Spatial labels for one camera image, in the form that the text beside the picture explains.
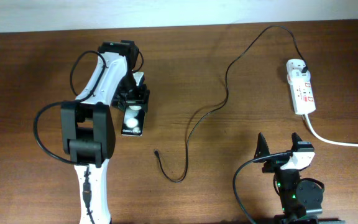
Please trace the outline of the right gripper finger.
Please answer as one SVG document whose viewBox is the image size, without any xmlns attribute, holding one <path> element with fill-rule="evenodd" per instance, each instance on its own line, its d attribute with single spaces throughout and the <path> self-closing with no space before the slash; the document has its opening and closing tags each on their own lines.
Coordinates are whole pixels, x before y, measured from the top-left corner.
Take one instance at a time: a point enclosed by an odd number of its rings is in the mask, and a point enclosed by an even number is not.
<svg viewBox="0 0 358 224">
<path fill-rule="evenodd" d="M 297 133 L 291 134 L 292 146 L 299 146 L 302 139 L 299 137 Z"/>
<path fill-rule="evenodd" d="M 257 137 L 257 147 L 255 150 L 254 159 L 256 162 L 264 162 L 267 160 L 267 156 L 269 155 L 270 152 L 266 139 L 262 133 L 259 133 Z"/>
</svg>

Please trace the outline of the black Galaxy smartphone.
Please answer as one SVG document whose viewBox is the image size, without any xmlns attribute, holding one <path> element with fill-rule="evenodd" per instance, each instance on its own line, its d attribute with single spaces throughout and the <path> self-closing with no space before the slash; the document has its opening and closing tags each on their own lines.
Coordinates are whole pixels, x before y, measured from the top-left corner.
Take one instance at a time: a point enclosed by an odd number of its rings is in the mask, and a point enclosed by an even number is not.
<svg viewBox="0 0 358 224">
<path fill-rule="evenodd" d="M 144 128 L 145 111 L 141 106 L 128 106 L 124 112 L 121 134 L 141 136 Z"/>
</svg>

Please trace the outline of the white power strip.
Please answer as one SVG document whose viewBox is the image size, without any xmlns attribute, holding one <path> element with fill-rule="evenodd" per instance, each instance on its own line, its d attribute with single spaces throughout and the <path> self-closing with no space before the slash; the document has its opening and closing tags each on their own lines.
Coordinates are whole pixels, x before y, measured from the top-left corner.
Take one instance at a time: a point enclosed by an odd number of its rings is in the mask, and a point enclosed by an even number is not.
<svg viewBox="0 0 358 224">
<path fill-rule="evenodd" d="M 310 114 L 316 110 L 310 77 L 291 78 L 287 75 L 295 114 Z"/>
</svg>

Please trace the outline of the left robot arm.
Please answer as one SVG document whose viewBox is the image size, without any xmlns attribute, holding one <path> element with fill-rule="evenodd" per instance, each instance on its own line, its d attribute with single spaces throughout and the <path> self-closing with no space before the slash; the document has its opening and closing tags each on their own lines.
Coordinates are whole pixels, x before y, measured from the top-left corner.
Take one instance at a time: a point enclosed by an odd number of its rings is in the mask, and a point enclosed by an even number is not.
<svg viewBox="0 0 358 224">
<path fill-rule="evenodd" d="M 80 188 L 80 223 L 111 223 L 107 171 L 116 145 L 111 108 L 124 112 L 121 133 L 141 136 L 150 91 L 132 40 L 103 42 L 98 64 L 75 101 L 61 106 L 63 150 L 74 162 Z"/>
</svg>

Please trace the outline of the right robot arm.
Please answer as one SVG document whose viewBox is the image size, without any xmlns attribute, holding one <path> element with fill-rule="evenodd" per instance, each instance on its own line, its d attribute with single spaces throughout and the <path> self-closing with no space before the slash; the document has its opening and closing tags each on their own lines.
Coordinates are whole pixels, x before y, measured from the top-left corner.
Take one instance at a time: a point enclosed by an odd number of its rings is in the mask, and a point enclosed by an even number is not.
<svg viewBox="0 0 358 224">
<path fill-rule="evenodd" d="M 259 133 L 254 158 L 262 163 L 263 173 L 273 173 L 273 187 L 280 197 L 283 213 L 274 223 L 318 223 L 323 212 L 324 184 L 316 179 L 301 178 L 300 172 L 311 165 L 313 145 L 297 133 L 291 135 L 290 150 L 271 154 L 262 133 Z"/>
</svg>

